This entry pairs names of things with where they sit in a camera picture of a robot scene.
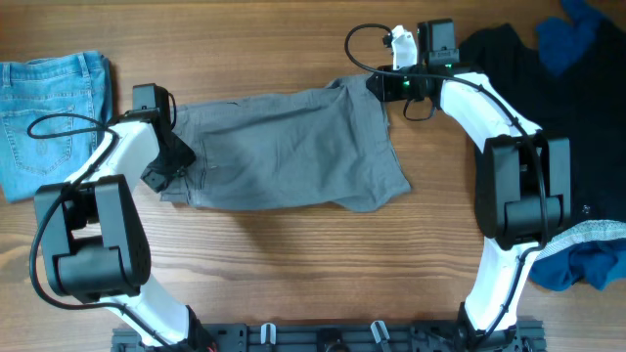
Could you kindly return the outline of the grey shorts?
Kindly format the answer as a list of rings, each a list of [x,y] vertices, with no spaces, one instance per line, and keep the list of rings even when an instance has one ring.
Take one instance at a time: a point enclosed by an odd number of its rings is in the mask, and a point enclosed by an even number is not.
[[[178,107],[175,132],[196,160],[161,200],[236,211],[334,202],[371,212],[410,192],[385,106],[366,80]]]

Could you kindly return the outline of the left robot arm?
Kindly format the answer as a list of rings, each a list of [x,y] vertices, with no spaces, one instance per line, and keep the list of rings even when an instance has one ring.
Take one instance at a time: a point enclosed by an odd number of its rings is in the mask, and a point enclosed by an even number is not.
[[[196,156],[173,132],[175,99],[154,83],[133,88],[133,107],[95,121],[106,135],[64,182],[34,197],[38,229],[29,254],[34,291],[69,311],[105,308],[140,337],[148,351],[213,351],[216,343],[193,310],[151,274],[151,252],[132,192],[154,192],[183,177]]]

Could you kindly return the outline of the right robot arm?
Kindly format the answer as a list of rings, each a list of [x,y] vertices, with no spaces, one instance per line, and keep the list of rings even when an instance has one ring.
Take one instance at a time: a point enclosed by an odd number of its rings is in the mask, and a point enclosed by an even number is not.
[[[570,218],[569,142],[543,132],[481,69],[462,62],[451,20],[421,22],[416,31],[397,25],[382,43],[392,63],[370,70],[368,89],[382,102],[431,100],[474,142],[474,213],[485,240],[457,339],[466,348],[507,344],[530,269]]]

